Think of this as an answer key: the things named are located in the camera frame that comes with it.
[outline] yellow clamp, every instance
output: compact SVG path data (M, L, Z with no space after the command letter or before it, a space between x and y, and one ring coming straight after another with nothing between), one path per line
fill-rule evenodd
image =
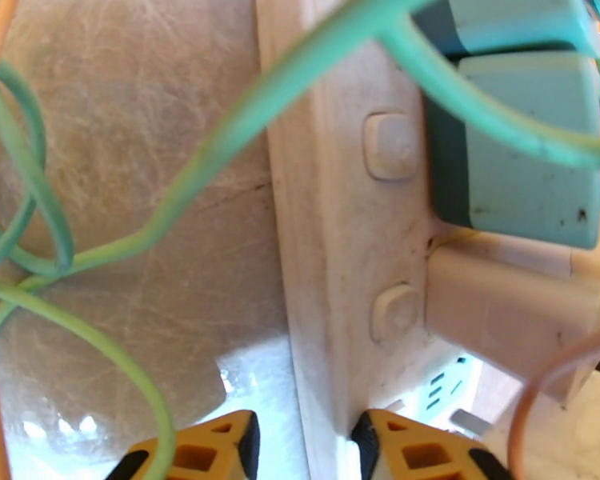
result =
M106 480L142 480L157 439L133 445ZM242 410L179 431L166 480L256 480L260 429L255 412Z
M365 412L351 439L362 480L514 480L483 444L385 410Z

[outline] teal power adapter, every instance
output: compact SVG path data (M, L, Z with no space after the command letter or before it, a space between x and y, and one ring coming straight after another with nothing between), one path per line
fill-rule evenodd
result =
M465 58L458 71L513 109L600 135L600 76L575 52ZM530 158L425 101L436 214L455 225L593 248L600 239L600 170Z
M600 12L600 0L588 1ZM437 0L414 21L451 59L536 49L600 57L598 28L585 0Z

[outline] marble surface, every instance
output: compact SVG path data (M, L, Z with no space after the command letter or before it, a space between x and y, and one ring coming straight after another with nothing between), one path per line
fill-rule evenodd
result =
M258 73L253 0L22 0L5 57L38 94L47 171L80 250L137 229ZM22 185L0 147L0 219ZM52 255L40 218L24 243ZM3 266L0 275L22 277ZM308 478L273 195L260 138L152 251L43 297L107 332L165 391L178 427L252 408L262 479ZM148 406L87 344L18 312L0 333L16 479L104 478L153 436Z

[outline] power adapter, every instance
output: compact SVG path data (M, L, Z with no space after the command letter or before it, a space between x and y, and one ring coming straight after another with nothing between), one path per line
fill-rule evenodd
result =
M600 76L575 52L465 58L458 72L536 119L600 136ZM581 248L600 239L600 170L531 158L426 98L432 203L455 225Z
M600 0L589 0L600 9ZM448 58L506 51L576 50L600 57L585 0L437 0L414 16Z

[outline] white power strip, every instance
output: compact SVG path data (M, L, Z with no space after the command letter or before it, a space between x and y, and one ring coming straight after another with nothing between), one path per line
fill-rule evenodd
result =
M257 0L267 68L344 0ZM458 350L424 328L434 235L419 89L368 43L269 130L287 312L312 478L350 478L367 408Z

